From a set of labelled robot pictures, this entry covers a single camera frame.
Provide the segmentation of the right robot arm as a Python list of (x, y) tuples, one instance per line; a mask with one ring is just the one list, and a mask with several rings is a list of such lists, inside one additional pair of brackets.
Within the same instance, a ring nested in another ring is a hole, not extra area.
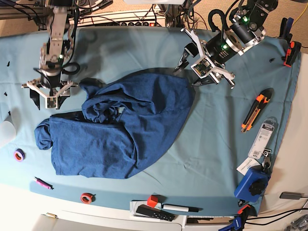
[(30, 99), (40, 108), (40, 98), (46, 109), (60, 109), (70, 97), (70, 89), (77, 87), (74, 81), (62, 81), (61, 75), (75, 75), (80, 65), (71, 62), (75, 52), (79, 10), (72, 0), (47, 0), (45, 7), (52, 9), (46, 21), (48, 42), (40, 49), (39, 67), (34, 70), (40, 78), (28, 81), (22, 88), (29, 89)]

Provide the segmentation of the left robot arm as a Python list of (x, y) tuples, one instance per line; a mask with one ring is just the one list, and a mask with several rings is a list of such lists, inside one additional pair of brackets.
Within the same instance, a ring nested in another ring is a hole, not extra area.
[(226, 13), (214, 9), (209, 13), (208, 23), (213, 32), (218, 32), (209, 41), (200, 40), (194, 30), (183, 28), (192, 40), (184, 48), (183, 54), (173, 71), (175, 75), (184, 70), (189, 56), (199, 55), (199, 59), (191, 65), (198, 76), (193, 86), (218, 84), (226, 79), (231, 87), (235, 86), (235, 74), (225, 69), (225, 64), (232, 57), (242, 56), (253, 46), (265, 38), (263, 24), (268, 14), (278, 6), (276, 0), (236, 1), (238, 7), (231, 6)]

